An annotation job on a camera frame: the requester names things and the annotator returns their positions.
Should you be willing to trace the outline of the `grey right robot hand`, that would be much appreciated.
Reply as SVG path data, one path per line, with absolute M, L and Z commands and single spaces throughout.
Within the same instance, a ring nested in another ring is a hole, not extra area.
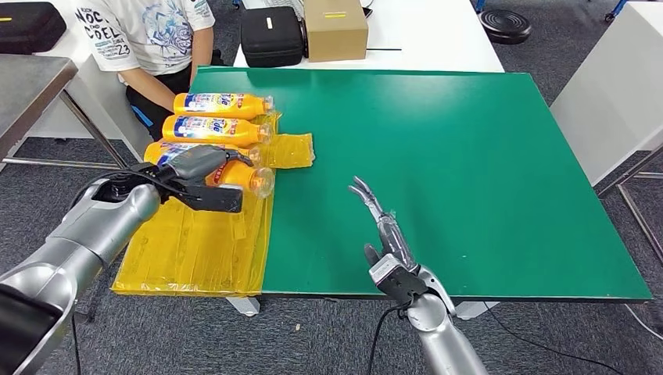
M 369 266 L 374 266 L 384 256 L 392 254 L 396 260 L 403 264 L 407 271 L 416 273 L 419 265 L 412 256 L 410 247 L 403 236 L 396 218 L 391 213 L 383 210 L 368 184 L 358 176 L 353 177 L 353 183 L 348 188 L 351 192 L 359 196 L 367 206 L 376 223 L 378 236 L 382 243 L 382 250 L 380 252 L 372 244 L 364 246 L 364 255 Z

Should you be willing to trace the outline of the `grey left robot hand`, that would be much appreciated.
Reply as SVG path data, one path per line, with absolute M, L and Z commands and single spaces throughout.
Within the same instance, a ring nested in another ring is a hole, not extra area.
M 170 158 L 163 157 L 158 164 L 172 170 L 180 180 L 200 180 L 234 161 L 253 166 L 253 161 L 238 150 L 216 145 L 197 145 Z

